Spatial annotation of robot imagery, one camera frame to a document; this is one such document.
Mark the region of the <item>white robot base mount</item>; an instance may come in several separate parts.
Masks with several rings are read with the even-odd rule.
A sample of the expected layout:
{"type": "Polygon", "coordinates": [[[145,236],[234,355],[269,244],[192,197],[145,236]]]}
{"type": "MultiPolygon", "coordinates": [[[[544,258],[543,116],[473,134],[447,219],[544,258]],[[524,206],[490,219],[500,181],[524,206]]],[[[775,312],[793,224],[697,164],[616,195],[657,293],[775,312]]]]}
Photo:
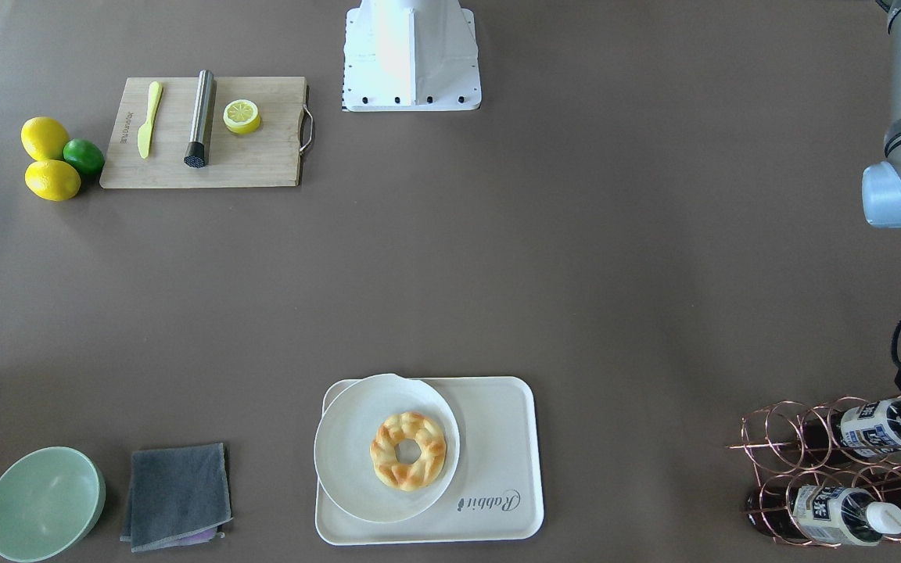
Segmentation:
{"type": "Polygon", "coordinates": [[[482,103],[473,11],[458,1],[362,1],[346,12],[347,112],[475,110],[482,103]]]}

